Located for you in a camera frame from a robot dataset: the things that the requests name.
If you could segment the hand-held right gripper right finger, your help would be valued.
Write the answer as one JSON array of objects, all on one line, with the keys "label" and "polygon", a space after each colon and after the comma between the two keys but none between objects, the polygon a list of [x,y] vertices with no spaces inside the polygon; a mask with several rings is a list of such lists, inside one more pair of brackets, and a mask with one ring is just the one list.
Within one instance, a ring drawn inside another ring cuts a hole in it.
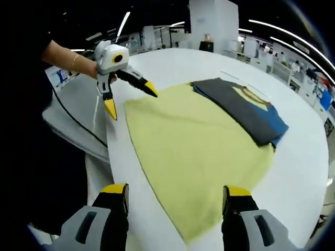
[{"label": "hand-held right gripper right finger", "polygon": [[224,250],[298,250],[288,229],[244,188],[224,186],[222,218]]}]

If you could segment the person's left hand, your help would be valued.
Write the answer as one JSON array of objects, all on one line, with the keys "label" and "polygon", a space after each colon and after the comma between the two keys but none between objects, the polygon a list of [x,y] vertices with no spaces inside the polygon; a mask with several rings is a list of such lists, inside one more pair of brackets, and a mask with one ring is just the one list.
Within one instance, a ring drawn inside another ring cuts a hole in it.
[{"label": "person's left hand", "polygon": [[[89,60],[86,63],[86,72],[85,74],[90,76],[93,79],[97,80],[97,75],[98,75],[98,71],[97,71],[97,67],[96,67],[96,63],[95,61]],[[108,77],[108,83],[112,84],[113,82],[115,82],[117,80],[117,76],[115,73],[110,73],[109,77]]]}]

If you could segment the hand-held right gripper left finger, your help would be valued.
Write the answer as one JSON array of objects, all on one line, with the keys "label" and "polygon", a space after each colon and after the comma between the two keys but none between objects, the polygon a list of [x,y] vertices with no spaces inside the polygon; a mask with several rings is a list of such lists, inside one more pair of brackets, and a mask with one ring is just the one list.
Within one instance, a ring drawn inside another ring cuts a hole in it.
[{"label": "hand-held right gripper left finger", "polygon": [[59,250],[125,250],[129,185],[104,187],[91,206],[84,206],[62,226]]}]

